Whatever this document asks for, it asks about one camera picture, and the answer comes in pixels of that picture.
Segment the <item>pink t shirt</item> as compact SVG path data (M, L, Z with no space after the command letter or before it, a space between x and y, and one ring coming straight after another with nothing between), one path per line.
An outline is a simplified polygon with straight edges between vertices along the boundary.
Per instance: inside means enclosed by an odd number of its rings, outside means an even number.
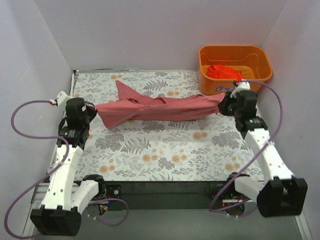
M118 101L95 106L103 124L108 129L126 122L140 121L191 121L219 113L218 104L225 97L196 94L184 98L158 96L152 98L142 95L133 88L117 80Z

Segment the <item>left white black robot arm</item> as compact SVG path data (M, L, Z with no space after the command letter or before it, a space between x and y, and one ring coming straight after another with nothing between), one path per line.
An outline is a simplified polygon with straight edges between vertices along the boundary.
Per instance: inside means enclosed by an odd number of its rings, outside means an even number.
M89 137L90 123L96 117L94 105L83 98L64 100L65 117L58 127L63 140L56 142L54 166L47 192L38 209L33 209L30 219L41 235L71 236L78 234L82 213L91 200L106 196L101 175L86 175L79 188L72 191L77 165Z

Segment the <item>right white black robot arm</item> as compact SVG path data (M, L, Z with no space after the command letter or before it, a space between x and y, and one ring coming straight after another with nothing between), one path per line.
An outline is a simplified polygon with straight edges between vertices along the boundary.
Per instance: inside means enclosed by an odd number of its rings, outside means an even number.
M241 195L255 201L259 213L265 217L298 216L302 213L308 185L286 166L268 131L265 121L257 116L257 94L251 90L227 92L218 105L220 113L232 116L236 129L254 153L264 177L264 183L246 173L229 176L222 191L232 199Z

